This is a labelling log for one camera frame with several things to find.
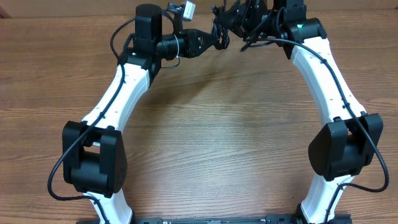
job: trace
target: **brown wooden background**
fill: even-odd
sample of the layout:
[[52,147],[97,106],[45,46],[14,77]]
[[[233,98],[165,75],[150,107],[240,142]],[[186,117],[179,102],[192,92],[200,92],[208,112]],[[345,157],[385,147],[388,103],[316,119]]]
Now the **brown wooden background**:
[[[168,2],[181,0],[0,0],[0,6],[14,18],[21,17],[63,17],[63,16],[110,16],[133,15],[136,6],[144,3],[157,4],[163,8]],[[210,13],[211,7],[223,4],[223,0],[195,0],[196,13]],[[305,0],[310,10],[376,10],[394,9],[398,0]]]
[[[352,92],[384,120],[379,149],[391,175],[381,194],[347,189],[337,211],[356,224],[397,223],[397,11],[308,13],[315,16]],[[89,113],[113,79],[109,37],[128,18],[0,19],[0,223],[96,217],[89,201],[52,199],[46,183],[63,126]],[[186,25],[210,31],[212,18]],[[123,30],[117,45],[133,30]],[[138,217],[293,213],[306,196],[313,176],[307,147],[321,128],[309,90],[282,49],[240,53],[243,43],[231,38],[228,50],[160,71],[138,102],[123,136],[123,189]],[[61,173],[55,191],[76,195]],[[369,187],[382,181],[376,159],[354,180]]]

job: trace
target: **wooden surface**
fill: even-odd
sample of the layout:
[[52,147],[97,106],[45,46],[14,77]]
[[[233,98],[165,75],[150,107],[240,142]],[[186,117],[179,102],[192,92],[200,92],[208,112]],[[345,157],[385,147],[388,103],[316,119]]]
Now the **wooden surface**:
[[[168,2],[181,0],[0,0],[0,5],[13,18],[63,17],[63,16],[110,16],[133,15],[136,6],[144,3],[157,4],[163,8]],[[196,13],[211,13],[211,7],[223,5],[223,0],[193,0]],[[231,6],[235,0],[229,0]],[[270,7],[273,0],[267,0]],[[304,0],[309,10],[363,10],[394,9],[398,0]]]
[[[356,224],[397,223],[398,13],[308,13],[315,16],[352,92],[384,120],[379,149],[391,176],[381,194],[347,189],[337,211],[351,213]],[[96,217],[89,201],[51,198],[46,183],[61,155],[63,126],[89,113],[113,79],[109,37],[126,19],[0,20],[0,223]],[[212,19],[199,15],[186,25],[209,31]],[[117,46],[133,29],[123,30]],[[123,136],[123,189],[138,217],[293,213],[305,198],[313,177],[307,148],[321,128],[317,107],[282,49],[240,53],[243,43],[231,38],[228,50],[210,49],[161,70],[134,109]],[[78,195],[61,173],[55,191]],[[354,183],[382,181],[374,159]]]

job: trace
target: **robotic arm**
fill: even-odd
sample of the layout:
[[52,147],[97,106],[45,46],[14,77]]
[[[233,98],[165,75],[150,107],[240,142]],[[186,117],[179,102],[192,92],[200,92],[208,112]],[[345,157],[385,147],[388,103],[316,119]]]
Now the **robotic arm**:
[[[320,21],[306,18],[307,7],[303,0],[274,0],[272,9],[268,9],[263,0],[246,0],[244,4],[237,1],[229,10],[225,5],[213,6],[216,17],[211,34],[207,34],[196,29],[183,29],[182,21],[190,21],[194,10],[195,5],[189,1],[182,5],[169,3],[167,10],[152,4],[138,6],[136,33],[130,36],[134,40],[133,47],[128,48],[129,41],[126,42],[118,58],[119,65],[112,84],[82,122],[69,121],[64,127],[63,156],[58,163],[63,162],[65,181],[82,192],[84,198],[91,199],[100,217],[91,223],[352,223],[349,215],[335,216],[334,210],[341,190],[371,163],[377,149],[370,142],[377,145],[382,120],[378,114],[368,115],[349,90],[333,59]],[[162,15],[172,21],[172,34],[162,35]],[[309,193],[298,205],[295,215],[267,215],[250,220],[136,220],[122,190],[127,172],[122,132],[128,118],[159,72],[163,58],[197,57],[212,45],[219,50],[225,49],[229,43],[229,30],[244,39],[246,45],[243,50],[260,40],[277,43],[307,82],[323,125],[308,147],[315,171]],[[357,122],[370,137],[363,135]],[[84,150],[84,147],[92,145],[100,147],[99,154]],[[388,173],[385,175],[384,188],[388,185]]]

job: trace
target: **wooden floor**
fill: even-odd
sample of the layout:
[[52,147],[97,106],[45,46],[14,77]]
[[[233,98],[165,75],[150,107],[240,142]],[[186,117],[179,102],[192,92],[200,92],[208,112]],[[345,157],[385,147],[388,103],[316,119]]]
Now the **wooden floor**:
[[[355,224],[398,221],[398,11],[314,11],[340,70],[384,130],[379,149],[391,185],[347,189],[338,213]],[[0,19],[0,223],[74,223],[89,201],[59,202],[46,189],[61,155],[61,132],[97,104],[115,72],[109,37],[128,17]],[[186,27],[210,31],[213,16]],[[164,33],[171,26],[165,21]],[[121,32],[121,46],[134,27]],[[252,217],[293,213],[313,170],[307,147],[320,119],[299,71],[276,46],[183,58],[161,70],[126,126],[124,193],[138,217]],[[57,173],[61,195],[78,195]],[[354,183],[378,187],[377,159]]]

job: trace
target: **wood grain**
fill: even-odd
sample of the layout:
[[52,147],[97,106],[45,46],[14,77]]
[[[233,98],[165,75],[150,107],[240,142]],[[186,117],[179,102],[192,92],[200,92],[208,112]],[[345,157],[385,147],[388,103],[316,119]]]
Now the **wood grain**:
[[[167,7],[167,3],[181,3],[171,0],[0,0],[0,5],[13,18],[28,17],[65,17],[65,16],[115,16],[134,15],[136,7],[144,3],[152,3]],[[223,0],[196,0],[196,13],[211,13],[212,6],[222,6]],[[228,1],[228,7],[235,0]],[[305,0],[308,10],[377,10],[394,9],[398,6],[397,0]],[[267,0],[272,7],[273,0]]]
[[[311,12],[328,32],[336,62],[369,113],[391,175],[386,192],[344,193],[337,208],[355,223],[398,218],[398,14]],[[213,16],[187,27],[210,30]],[[128,17],[0,20],[0,223],[74,223],[96,217],[88,201],[58,202],[46,189],[61,153],[61,132],[97,104],[115,71],[109,37]],[[165,22],[164,33],[171,27]],[[134,28],[116,38],[120,46]],[[124,184],[138,217],[245,217],[293,213],[312,180],[307,147],[320,130],[299,71],[276,46],[249,49],[231,37],[159,72],[126,126]],[[380,165],[354,182],[382,184]],[[56,192],[76,195],[61,171]]]

